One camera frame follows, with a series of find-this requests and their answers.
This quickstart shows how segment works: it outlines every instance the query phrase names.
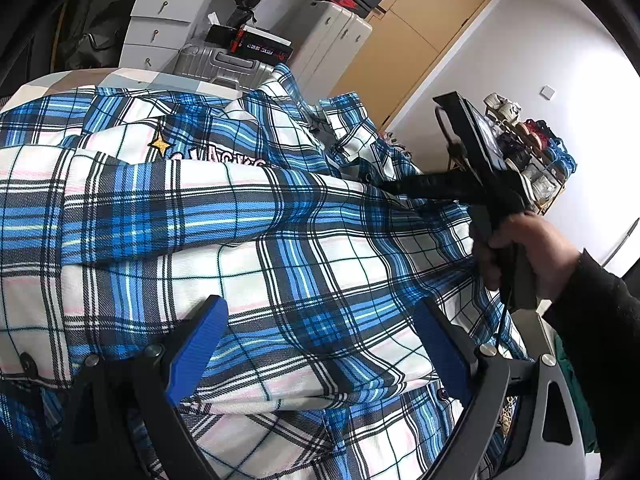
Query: drawer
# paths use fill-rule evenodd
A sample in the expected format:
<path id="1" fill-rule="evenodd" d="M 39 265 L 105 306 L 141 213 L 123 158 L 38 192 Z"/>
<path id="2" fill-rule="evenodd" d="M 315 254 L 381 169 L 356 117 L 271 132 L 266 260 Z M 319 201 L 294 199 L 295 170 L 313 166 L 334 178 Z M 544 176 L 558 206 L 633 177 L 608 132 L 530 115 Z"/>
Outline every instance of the drawer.
<path id="1" fill-rule="evenodd" d="M 132 16 L 191 23 L 209 0 L 136 0 Z"/>
<path id="2" fill-rule="evenodd" d="M 118 66 L 171 74 L 177 59 L 178 51 L 172 48 L 124 44 Z"/>
<path id="3" fill-rule="evenodd" d="M 189 23 L 157 18 L 132 18 L 124 42 L 180 49 L 186 43 L 190 31 Z"/>

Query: embroidered star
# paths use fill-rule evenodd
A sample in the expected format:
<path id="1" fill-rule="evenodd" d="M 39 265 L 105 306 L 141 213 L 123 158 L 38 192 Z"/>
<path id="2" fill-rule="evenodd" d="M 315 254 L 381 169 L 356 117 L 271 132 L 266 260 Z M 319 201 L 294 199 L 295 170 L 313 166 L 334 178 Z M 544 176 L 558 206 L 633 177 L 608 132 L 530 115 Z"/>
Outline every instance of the embroidered star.
<path id="1" fill-rule="evenodd" d="M 162 138 L 162 135 L 158 134 L 158 136 L 154 139 L 154 141 L 150 142 L 148 146 L 151 146 L 152 148 L 156 148 L 160 152 L 160 156 L 164 156 L 164 154 L 166 153 L 166 150 L 172 147 L 173 145 L 166 142 Z"/>

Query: blue and white plaid shirt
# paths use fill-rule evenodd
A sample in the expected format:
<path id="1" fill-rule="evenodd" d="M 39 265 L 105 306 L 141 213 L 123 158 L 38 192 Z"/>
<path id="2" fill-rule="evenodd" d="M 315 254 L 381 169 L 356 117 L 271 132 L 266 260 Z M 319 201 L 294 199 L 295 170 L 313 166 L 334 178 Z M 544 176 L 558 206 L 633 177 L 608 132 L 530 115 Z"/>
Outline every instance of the blue and white plaid shirt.
<path id="1" fill-rule="evenodd" d="M 228 329 L 181 413 L 221 478 L 433 463 L 458 408 L 436 398 L 411 307 L 431 296 L 485 342 L 502 305 L 462 206 L 376 187 L 418 170 L 355 94 L 311 107 L 284 65 L 235 101 L 83 87 L 2 114 L 0 146 L 0 418 L 42 478 L 87 355 L 132 356 L 210 294 Z"/>

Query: black sleeve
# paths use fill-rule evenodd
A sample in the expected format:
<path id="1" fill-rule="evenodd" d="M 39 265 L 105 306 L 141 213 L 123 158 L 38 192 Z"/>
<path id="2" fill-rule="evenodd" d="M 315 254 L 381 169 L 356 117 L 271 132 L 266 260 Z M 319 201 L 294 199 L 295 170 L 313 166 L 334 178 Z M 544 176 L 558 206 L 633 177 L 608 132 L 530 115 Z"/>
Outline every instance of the black sleeve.
<path id="1" fill-rule="evenodd" d="M 640 302 L 585 251 L 544 318 L 574 366 L 606 470 L 640 427 Z"/>

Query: light switch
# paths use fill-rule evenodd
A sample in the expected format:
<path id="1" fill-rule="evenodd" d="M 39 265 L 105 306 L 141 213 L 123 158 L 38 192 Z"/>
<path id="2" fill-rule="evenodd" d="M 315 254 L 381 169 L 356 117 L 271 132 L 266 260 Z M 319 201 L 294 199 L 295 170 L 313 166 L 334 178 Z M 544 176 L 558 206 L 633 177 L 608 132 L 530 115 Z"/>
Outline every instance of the light switch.
<path id="1" fill-rule="evenodd" d="M 547 101 L 551 101 L 551 98 L 556 95 L 556 91 L 551 88 L 551 86 L 543 86 L 540 91 L 540 95 L 545 98 Z"/>

